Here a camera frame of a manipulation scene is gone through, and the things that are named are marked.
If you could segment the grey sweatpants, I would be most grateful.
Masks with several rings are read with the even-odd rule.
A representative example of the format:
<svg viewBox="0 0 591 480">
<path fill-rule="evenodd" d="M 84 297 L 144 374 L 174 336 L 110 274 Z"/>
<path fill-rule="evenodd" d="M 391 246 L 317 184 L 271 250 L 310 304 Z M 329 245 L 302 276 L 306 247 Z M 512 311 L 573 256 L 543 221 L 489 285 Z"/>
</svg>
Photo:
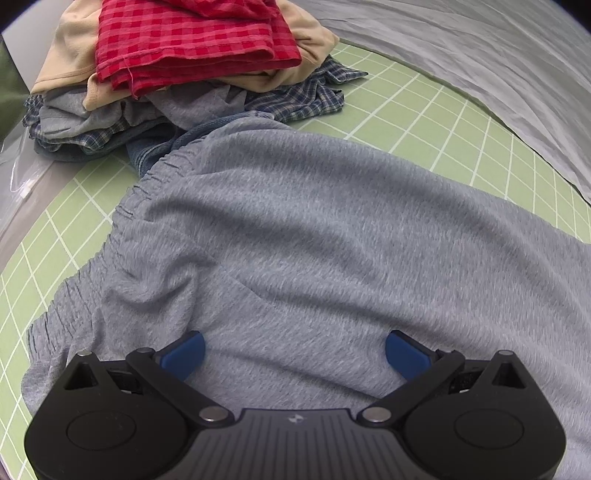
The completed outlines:
<svg viewBox="0 0 591 480">
<path fill-rule="evenodd" d="M 384 341 L 514 351 L 590 475 L 590 248 L 383 151 L 256 117 L 165 156 L 27 334 L 36 411 L 74 354 L 119 360 L 188 330 L 189 382 L 232 411 L 360 410 L 402 382 Z"/>
</svg>

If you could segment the dark blue denim garment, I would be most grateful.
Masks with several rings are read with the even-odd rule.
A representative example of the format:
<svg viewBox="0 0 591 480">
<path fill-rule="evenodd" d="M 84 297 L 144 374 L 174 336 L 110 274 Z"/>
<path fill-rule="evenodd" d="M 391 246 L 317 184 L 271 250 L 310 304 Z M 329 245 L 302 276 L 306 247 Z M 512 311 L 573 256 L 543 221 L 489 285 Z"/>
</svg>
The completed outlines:
<svg viewBox="0 0 591 480">
<path fill-rule="evenodd" d="M 139 177 L 172 151 L 206 136 L 211 129 L 205 125 L 184 131 L 172 124 L 159 124 L 125 145 L 131 166 Z"/>
</svg>

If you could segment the green grid cutting mat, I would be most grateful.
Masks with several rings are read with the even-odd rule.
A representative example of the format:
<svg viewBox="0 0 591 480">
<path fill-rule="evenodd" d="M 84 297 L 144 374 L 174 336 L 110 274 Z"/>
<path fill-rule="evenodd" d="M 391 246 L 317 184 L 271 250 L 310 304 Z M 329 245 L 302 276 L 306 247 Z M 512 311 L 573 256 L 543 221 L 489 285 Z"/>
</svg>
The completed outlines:
<svg viewBox="0 0 591 480">
<path fill-rule="evenodd" d="M 297 124 L 370 145 L 434 173 L 506 199 L 554 227 L 590 239 L 590 206 L 541 156 L 479 106 L 418 71 L 341 44 L 335 59 L 366 76 L 346 85 L 335 115 Z M 28 192 L 1 247 L 1 473 L 30 479 L 24 434 L 29 413 L 20 385 L 26 331 L 61 282 L 103 244 L 115 206 L 134 183 L 123 152 L 85 165 L 53 164 Z"/>
</svg>

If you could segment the clear plastic bag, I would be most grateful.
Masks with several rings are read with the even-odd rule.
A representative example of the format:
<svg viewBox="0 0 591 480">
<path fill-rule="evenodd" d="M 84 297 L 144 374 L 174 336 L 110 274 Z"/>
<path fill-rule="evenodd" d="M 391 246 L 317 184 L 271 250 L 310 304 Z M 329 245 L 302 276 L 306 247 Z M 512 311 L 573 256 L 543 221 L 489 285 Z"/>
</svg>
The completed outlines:
<svg viewBox="0 0 591 480">
<path fill-rule="evenodd" d="M 52 165 L 35 151 L 29 130 L 18 124 L 1 145 L 1 221 L 10 222 Z"/>
</svg>

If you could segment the light grey garment in pile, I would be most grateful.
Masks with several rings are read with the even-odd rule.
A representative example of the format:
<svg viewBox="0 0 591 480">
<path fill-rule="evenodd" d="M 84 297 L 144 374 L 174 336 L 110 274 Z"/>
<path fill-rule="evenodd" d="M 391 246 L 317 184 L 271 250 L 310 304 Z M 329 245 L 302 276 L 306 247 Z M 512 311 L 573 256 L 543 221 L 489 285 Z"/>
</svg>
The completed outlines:
<svg viewBox="0 0 591 480">
<path fill-rule="evenodd" d="M 197 82 L 152 92 L 139 100 L 119 99 L 93 111 L 84 108 L 87 88 L 79 85 L 51 90 L 43 96 L 41 131 L 50 139 L 65 139 L 115 126 L 124 129 L 165 118 L 188 130 L 205 121 L 245 110 L 247 92 L 228 84 Z"/>
</svg>

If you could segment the blue plaid shirt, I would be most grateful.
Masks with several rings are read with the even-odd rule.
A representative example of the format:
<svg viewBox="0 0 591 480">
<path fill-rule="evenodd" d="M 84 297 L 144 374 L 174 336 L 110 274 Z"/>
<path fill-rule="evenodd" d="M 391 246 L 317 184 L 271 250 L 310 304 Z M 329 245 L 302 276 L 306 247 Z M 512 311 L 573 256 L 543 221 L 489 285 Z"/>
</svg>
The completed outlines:
<svg viewBox="0 0 591 480">
<path fill-rule="evenodd" d="M 366 76 L 365 72 L 351 69 L 329 57 L 301 83 L 280 86 L 266 93 L 245 90 L 245 110 L 235 114 L 262 112 L 276 121 L 290 123 L 338 113 L 345 106 L 345 95 L 339 90 L 339 86 Z M 50 139 L 43 135 L 40 126 L 39 112 L 44 95 L 32 95 L 26 100 L 23 125 L 29 130 L 29 137 L 42 155 L 61 162 L 100 158 L 156 125 L 172 124 L 165 118 L 159 118 L 124 129 L 119 122 L 113 127 L 90 131 L 73 138 Z"/>
</svg>

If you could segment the olive green cloth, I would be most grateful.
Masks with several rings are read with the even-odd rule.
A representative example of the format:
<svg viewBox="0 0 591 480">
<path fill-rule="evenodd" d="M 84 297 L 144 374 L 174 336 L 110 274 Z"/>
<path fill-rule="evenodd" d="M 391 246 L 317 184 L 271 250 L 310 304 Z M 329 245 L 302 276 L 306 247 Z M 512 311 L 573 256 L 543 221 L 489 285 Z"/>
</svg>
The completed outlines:
<svg viewBox="0 0 591 480">
<path fill-rule="evenodd" d="M 4 40 L 1 40 L 0 55 L 0 137 L 1 141 L 4 141 L 23 118 L 24 102 L 29 96 L 29 90 L 19 74 Z"/>
</svg>

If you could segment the red checked shirt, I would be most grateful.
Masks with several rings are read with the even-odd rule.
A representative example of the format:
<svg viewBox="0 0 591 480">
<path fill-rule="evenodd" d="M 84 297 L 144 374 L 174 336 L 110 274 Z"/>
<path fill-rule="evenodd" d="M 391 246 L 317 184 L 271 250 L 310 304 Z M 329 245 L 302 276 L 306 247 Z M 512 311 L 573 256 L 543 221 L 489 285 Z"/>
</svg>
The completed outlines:
<svg viewBox="0 0 591 480">
<path fill-rule="evenodd" d="M 138 98 L 183 83 L 301 64 L 273 1 L 104 1 L 96 76 Z"/>
</svg>

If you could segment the beige garment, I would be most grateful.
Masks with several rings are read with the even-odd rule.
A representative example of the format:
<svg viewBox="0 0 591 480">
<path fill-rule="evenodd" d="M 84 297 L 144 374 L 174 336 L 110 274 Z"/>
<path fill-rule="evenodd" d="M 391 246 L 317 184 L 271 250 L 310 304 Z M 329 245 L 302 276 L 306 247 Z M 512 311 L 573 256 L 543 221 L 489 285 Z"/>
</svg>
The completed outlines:
<svg viewBox="0 0 591 480">
<path fill-rule="evenodd" d="M 290 1 L 277 3 L 290 27 L 301 53 L 301 64 L 281 70 L 249 72 L 221 77 L 224 84 L 256 93 L 266 93 L 280 86 L 303 82 L 329 57 L 339 37 L 322 26 L 308 11 Z M 115 90 L 100 82 L 96 75 L 95 48 L 98 39 L 102 2 L 74 1 L 62 14 L 47 57 L 31 90 L 44 94 L 58 88 L 84 85 L 83 106 L 88 111 L 114 103 L 131 95 L 129 90 Z"/>
</svg>

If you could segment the grey printed bed sheet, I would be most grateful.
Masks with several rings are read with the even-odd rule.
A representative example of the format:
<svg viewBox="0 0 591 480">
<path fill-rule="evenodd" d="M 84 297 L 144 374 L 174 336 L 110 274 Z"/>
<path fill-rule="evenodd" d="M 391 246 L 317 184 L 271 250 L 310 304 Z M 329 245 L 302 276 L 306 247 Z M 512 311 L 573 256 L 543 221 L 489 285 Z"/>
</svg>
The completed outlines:
<svg viewBox="0 0 591 480">
<path fill-rule="evenodd" d="M 553 1 L 302 1 L 342 39 L 478 100 L 590 196 L 590 33 Z"/>
</svg>

